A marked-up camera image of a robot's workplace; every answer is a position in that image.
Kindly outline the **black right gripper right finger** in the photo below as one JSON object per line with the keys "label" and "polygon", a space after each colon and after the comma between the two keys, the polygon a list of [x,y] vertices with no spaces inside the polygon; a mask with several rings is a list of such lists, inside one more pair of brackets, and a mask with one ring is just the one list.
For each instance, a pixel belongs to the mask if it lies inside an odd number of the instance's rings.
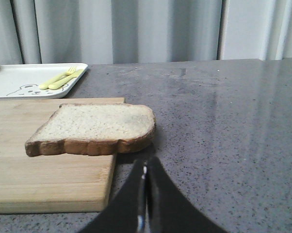
{"label": "black right gripper right finger", "polygon": [[198,211],[178,190],[160,160],[152,156],[147,163],[148,214],[152,233],[224,233]]}

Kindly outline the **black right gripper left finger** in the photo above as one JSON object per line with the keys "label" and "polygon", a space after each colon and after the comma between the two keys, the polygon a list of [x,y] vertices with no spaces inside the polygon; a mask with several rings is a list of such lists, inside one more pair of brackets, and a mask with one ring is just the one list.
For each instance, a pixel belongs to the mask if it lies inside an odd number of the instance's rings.
{"label": "black right gripper left finger", "polygon": [[143,233],[146,214],[146,166],[136,160],[112,202],[81,233]]}

